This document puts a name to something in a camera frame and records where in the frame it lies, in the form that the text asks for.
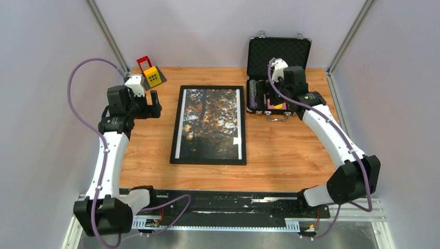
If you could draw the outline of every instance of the white sticker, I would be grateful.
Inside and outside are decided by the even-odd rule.
[[[241,144],[241,137],[234,137],[233,145]]]

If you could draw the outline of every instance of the white wall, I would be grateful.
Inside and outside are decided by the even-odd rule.
[[[335,72],[396,248],[438,248],[440,2],[378,0]]]
[[[3,1],[0,23],[0,248],[60,248],[98,153],[67,105],[67,80],[84,59],[115,59],[84,1]],[[100,62],[78,71],[85,119],[98,123],[119,77]]]
[[[246,66],[248,43],[266,36],[313,40],[308,67],[328,67],[364,0],[97,0],[131,66]]]

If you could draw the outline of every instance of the open case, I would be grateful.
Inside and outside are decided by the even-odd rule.
[[[267,82],[267,66],[272,58],[282,58],[289,66],[302,66],[304,69],[309,58],[312,41],[298,34],[297,38],[265,37],[260,31],[259,36],[251,37],[247,57],[246,111],[254,114],[265,114],[269,121],[287,121],[294,111],[288,103],[272,106],[271,98],[279,98],[274,94]],[[285,115],[284,119],[271,118],[271,115]]]

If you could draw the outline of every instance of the wooden table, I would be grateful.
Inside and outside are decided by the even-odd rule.
[[[298,117],[269,122],[246,113],[247,165],[170,164],[171,144],[181,85],[245,86],[243,67],[161,67],[168,79],[157,90],[163,107],[159,119],[136,120],[125,154],[121,187],[153,185],[160,189],[299,191],[325,183],[334,166],[324,146]],[[134,68],[133,73],[140,73]],[[306,70],[310,91],[326,99],[336,117],[322,68]]]

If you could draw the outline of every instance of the robotic arm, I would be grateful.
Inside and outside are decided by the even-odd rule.
[[[282,59],[277,59],[271,68],[275,87],[289,99],[301,104],[292,103],[289,107],[318,136],[336,168],[326,184],[303,189],[299,193],[298,208],[307,210],[321,204],[344,204],[365,196],[367,188],[370,189],[370,193],[374,193],[379,177],[379,159],[374,155],[367,156],[359,149],[335,121],[322,96],[318,92],[309,92],[306,74],[301,66],[289,67]],[[316,111],[307,109],[305,105],[325,114],[328,120]],[[365,186],[361,166],[353,153],[360,157],[365,167],[368,186]]]
[[[131,230],[133,215],[148,206],[155,198],[151,186],[141,186],[132,190],[126,197],[119,198],[119,178],[122,159],[128,146],[135,119],[159,118],[162,107],[156,91],[151,91],[153,104],[148,105],[143,88],[144,77],[132,75],[123,86],[107,90],[108,106],[98,124],[99,132],[107,141],[107,160],[101,186],[101,168],[104,160],[104,147],[100,140],[100,151],[95,172],[85,200],[76,201],[73,213],[87,236],[95,235],[91,225],[92,199],[97,188],[100,190],[95,212],[99,234],[127,233]]]

